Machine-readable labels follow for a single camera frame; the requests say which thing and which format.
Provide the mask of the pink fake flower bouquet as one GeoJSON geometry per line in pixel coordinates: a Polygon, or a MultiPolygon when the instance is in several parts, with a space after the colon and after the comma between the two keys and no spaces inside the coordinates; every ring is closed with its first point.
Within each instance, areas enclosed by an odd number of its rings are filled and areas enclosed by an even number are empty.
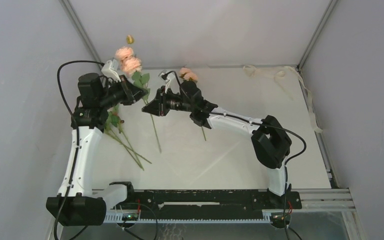
{"type": "Polygon", "coordinates": [[[104,125],[104,133],[109,136],[111,139],[118,142],[130,155],[133,161],[137,164],[137,166],[144,171],[145,168],[143,166],[142,160],[147,162],[148,164],[152,164],[146,157],[139,154],[131,144],[127,134],[124,131],[124,123],[125,121],[121,118],[119,113],[119,107],[121,105],[118,104],[107,111],[108,116],[104,125]]]}

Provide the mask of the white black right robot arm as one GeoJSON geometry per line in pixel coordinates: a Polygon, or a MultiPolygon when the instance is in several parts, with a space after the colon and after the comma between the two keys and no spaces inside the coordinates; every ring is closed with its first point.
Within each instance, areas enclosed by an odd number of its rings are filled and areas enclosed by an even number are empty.
{"type": "Polygon", "coordinates": [[[160,87],[155,98],[141,110],[158,117],[166,116],[171,110],[189,112],[190,119],[199,127],[231,131],[249,139],[257,160],[267,169],[269,203],[275,208],[288,203],[290,183],[286,157],[290,154],[292,140],[274,116],[259,119],[229,112],[204,99],[192,81],[181,83],[178,93],[167,86],[160,87]]]}

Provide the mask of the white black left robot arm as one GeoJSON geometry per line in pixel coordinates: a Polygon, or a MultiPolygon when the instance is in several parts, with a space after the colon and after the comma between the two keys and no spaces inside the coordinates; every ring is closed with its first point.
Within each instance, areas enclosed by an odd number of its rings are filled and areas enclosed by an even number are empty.
{"type": "Polygon", "coordinates": [[[93,194],[92,188],[96,150],[104,134],[108,110],[119,104],[130,106],[148,93],[125,76],[120,79],[102,83],[97,73],[79,77],[78,100],[82,106],[71,117],[73,130],[66,172],[57,195],[46,201],[46,209],[64,227],[99,226],[107,211],[117,204],[129,209],[136,203],[136,194],[124,182],[111,183],[98,194],[93,194]]]}

